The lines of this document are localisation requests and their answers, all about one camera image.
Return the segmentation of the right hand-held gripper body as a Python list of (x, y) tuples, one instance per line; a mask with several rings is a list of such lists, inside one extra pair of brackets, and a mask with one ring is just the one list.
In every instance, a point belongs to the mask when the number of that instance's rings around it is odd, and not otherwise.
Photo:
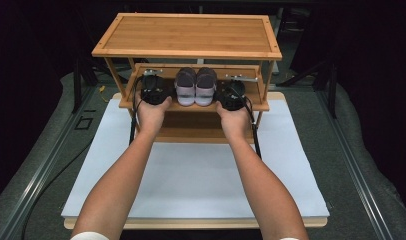
[(226, 75), (228, 81), (222, 84), (220, 102), (224, 109), (236, 111), (246, 105), (245, 82), (257, 83), (258, 78), (251, 78), (242, 75)]

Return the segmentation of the black metal stand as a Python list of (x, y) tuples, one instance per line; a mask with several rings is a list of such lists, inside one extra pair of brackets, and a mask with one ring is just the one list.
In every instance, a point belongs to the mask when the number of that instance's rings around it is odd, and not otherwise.
[(304, 70), (296, 76), (278, 84), (278, 87), (291, 86), (313, 73), (316, 73), (316, 77), (312, 87), (315, 91), (327, 91), (327, 108), (330, 115), (335, 118), (337, 70), (331, 57), (327, 57), (325, 60), (320, 61), (309, 69)]
[(97, 77), (94, 73), (92, 61), (85, 57), (78, 57), (74, 64), (73, 85), (74, 85), (74, 106), (73, 113), (76, 113), (82, 104), (82, 85), (84, 80), (89, 86), (97, 85)]

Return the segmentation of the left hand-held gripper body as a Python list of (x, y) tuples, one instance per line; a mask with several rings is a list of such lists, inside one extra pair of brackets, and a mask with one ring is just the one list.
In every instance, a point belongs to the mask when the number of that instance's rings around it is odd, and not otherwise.
[(142, 74), (141, 98), (148, 104), (159, 105), (168, 96), (165, 80), (160, 73), (162, 70), (146, 69)]

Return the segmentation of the white table mat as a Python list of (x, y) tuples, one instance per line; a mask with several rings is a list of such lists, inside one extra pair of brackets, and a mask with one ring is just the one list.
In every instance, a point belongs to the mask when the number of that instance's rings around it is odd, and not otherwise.
[[(329, 211), (284, 100), (271, 100), (258, 139), (262, 160), (280, 178), (304, 218)], [(108, 103), (61, 216), (75, 218), (96, 182), (128, 146), (130, 116)], [(130, 219), (251, 219), (231, 149), (226, 144), (156, 143)]]

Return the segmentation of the person's white left sleeve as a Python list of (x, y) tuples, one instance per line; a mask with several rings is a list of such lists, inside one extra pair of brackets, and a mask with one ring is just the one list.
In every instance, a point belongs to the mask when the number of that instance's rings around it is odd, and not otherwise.
[(81, 232), (71, 237), (70, 240), (109, 240), (109, 238), (98, 232)]

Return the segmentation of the purple child sandal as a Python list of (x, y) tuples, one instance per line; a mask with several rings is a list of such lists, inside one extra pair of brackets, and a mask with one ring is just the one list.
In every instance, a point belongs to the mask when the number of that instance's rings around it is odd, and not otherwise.
[(176, 74), (174, 86), (178, 103), (182, 106), (191, 106), (195, 99), (196, 73), (190, 67), (184, 67)]
[(201, 68), (196, 75), (195, 102), (199, 106), (208, 106), (216, 91), (217, 74), (208, 67)]

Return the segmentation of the three-tier wooden shoe rack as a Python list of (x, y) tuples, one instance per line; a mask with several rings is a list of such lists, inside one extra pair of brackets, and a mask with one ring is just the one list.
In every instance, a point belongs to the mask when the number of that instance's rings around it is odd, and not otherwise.
[[(246, 104), (252, 105), (252, 125), (246, 139), (255, 142), (255, 131), (268, 111), (269, 71), (282, 54), (270, 20), (262, 15), (120, 13), (92, 51), (112, 66), (118, 59), (129, 62), (127, 81), (116, 82), (120, 107), (137, 112), (142, 74), (146, 69), (162, 70), (172, 104), (157, 139), (160, 142), (222, 143), (225, 136), (216, 112), (226, 75), (258, 78), (245, 82)], [(181, 68), (190, 67), (196, 75), (203, 67), (217, 74), (216, 91), (208, 106), (182, 106), (174, 86)]]

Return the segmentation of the aluminium rail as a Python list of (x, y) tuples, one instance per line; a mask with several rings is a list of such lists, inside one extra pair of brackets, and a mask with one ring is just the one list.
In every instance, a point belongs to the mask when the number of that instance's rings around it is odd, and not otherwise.
[(352, 179), (352, 182), (356, 188), (358, 196), (362, 202), (365, 212), (369, 218), (369, 221), (376, 233), (378, 240), (394, 240), (392, 233), (383, 217), (379, 206), (372, 194), (368, 183), (363, 176), (363, 173), (357, 163), (357, 160), (350, 148), (350, 145), (344, 135), (344, 132), (339, 124), (339, 121), (333, 117), (328, 109), (328, 99), (324, 92), (315, 93), (321, 108), (327, 115), (327, 119), (338, 139), (340, 147), (344, 153), (345, 164)]
[(65, 239), (60, 216), (106, 108), (88, 87), (72, 112), (73, 93), (62, 95), (32, 150), (0, 195), (0, 240)]

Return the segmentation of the person's left hand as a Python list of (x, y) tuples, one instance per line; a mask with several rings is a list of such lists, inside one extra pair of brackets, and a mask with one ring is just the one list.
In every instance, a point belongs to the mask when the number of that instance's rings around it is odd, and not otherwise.
[(146, 103), (140, 96), (138, 96), (136, 100), (138, 101), (137, 110), (140, 131), (148, 135), (156, 136), (162, 127), (165, 112), (172, 104), (172, 98), (167, 97), (159, 105)]

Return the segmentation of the person's right hand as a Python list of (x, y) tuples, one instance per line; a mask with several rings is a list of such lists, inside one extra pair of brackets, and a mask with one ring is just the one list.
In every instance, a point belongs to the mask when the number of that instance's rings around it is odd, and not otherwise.
[(222, 129), (229, 142), (246, 138), (250, 120), (245, 107), (235, 111), (228, 111), (222, 107), (220, 102), (217, 102), (216, 111), (221, 118)]

